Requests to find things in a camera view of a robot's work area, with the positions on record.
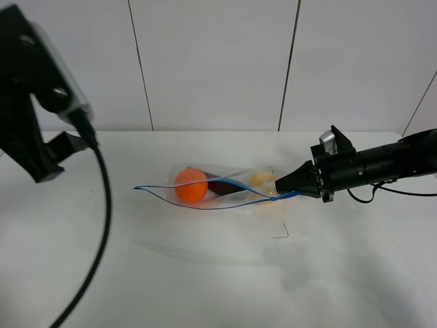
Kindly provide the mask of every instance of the white table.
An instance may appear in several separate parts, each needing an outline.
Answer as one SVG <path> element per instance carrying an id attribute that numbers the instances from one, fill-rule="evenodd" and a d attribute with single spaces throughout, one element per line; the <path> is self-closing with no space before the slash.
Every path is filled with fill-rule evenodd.
<path id="1" fill-rule="evenodd" d="M 338 192 L 222 211 L 131 190 L 176 163 L 273 165 L 311 158 L 319 133 L 99 133 L 113 187 L 109 246 L 64 327 L 435 327 L 436 200 Z M 347 133 L 358 150 L 393 133 Z M 103 223 L 90 151 L 45 184 L 0 159 L 0 327 L 47 327 L 76 292 Z M 436 192 L 433 176 L 397 189 Z M 370 187 L 356 190 L 370 196 Z M 290 235 L 285 236 L 283 221 Z"/>

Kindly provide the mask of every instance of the ziplock bag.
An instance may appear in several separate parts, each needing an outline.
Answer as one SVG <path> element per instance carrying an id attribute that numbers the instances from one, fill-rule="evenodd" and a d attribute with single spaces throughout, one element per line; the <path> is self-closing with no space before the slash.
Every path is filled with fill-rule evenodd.
<path id="1" fill-rule="evenodd" d="M 189 164 L 173 168 L 161 182 L 135 187 L 170 204 L 198 210 L 236 208 L 285 200 L 300 192 L 278 195 L 274 182 L 283 174 L 272 167 L 235 168 Z"/>

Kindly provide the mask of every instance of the clear plastic bag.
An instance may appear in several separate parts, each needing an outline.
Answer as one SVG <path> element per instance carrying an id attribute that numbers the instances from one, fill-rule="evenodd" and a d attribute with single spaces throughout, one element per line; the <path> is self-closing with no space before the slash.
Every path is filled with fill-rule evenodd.
<path id="1" fill-rule="evenodd" d="M 190 164 L 175 167 L 161 182 L 135 187 L 170 204 L 199 210 L 266 204 L 300 193 L 278 195 L 274 182 L 282 173 L 272 167 L 254 169 Z"/>

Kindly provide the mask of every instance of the white wall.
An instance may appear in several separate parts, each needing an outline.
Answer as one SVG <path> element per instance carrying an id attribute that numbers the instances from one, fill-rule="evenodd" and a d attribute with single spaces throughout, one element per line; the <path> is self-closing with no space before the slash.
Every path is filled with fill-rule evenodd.
<path id="1" fill-rule="evenodd" d="M 155 129 L 277 129 L 297 0 L 130 2 Z"/>
<path id="2" fill-rule="evenodd" d="M 302 0 L 282 130 L 403 133 L 437 67 L 435 0 Z"/>
<path id="3" fill-rule="evenodd" d="M 437 81 L 435 77 L 416 114 L 411 119 L 405 136 L 432 128 L 437 128 Z"/>
<path id="4" fill-rule="evenodd" d="M 51 38 L 94 108 L 97 129 L 151 129 L 126 1 L 15 2 Z M 38 117 L 45 130 L 69 128 L 40 107 Z"/>

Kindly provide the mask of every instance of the black cable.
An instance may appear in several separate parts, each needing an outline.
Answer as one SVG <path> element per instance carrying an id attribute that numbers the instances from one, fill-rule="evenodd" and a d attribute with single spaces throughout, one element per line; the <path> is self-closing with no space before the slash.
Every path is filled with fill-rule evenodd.
<path id="1" fill-rule="evenodd" d="M 398 193 L 400 195 L 407 195 L 407 196 L 417 196 L 417 197 L 437 197 L 437 193 L 409 193 L 406 191 L 399 191 L 399 190 L 394 190 L 394 189 L 390 189 L 390 188 L 386 188 L 386 187 L 382 187 L 382 185 L 385 185 L 386 183 L 391 183 L 389 181 L 386 182 L 378 182 L 376 184 L 371 184 L 371 186 L 373 186 L 373 189 L 371 190 L 371 199 L 370 200 L 360 200 L 358 197 L 356 197 L 350 189 L 348 189 L 348 193 L 350 195 L 350 197 L 352 197 L 354 200 L 356 200 L 357 202 L 361 203 L 361 204 L 368 204 L 370 203 L 374 198 L 375 198 L 375 192 L 378 189 L 382 189 L 385 191 L 390 191 L 391 193 Z"/>
<path id="2" fill-rule="evenodd" d="M 56 321 L 50 326 L 50 328 L 59 328 L 62 325 L 62 323 L 65 321 L 65 319 L 67 319 L 67 317 L 75 309 L 76 305 L 79 303 L 82 296 L 87 291 L 89 285 L 91 284 L 91 281 L 93 280 L 94 275 L 96 274 L 98 265 L 102 260 L 103 253 L 108 242 L 109 230 L 111 228 L 111 213 L 112 213 L 111 188 L 109 186 L 108 171 L 106 165 L 104 164 L 102 153 L 100 152 L 98 146 L 93 146 L 92 149 L 96 154 L 97 162 L 100 166 L 100 171 L 102 173 L 102 179 L 103 179 L 104 194 L 106 197 L 106 214 L 104 218 L 102 239 L 100 240 L 100 245 L 98 247 L 96 257 L 94 258 L 94 262 L 91 265 L 91 268 L 89 269 L 87 277 L 83 281 L 82 286 L 79 288 L 79 290 L 71 300 L 70 304 L 68 304 L 65 310 L 58 316 Z"/>

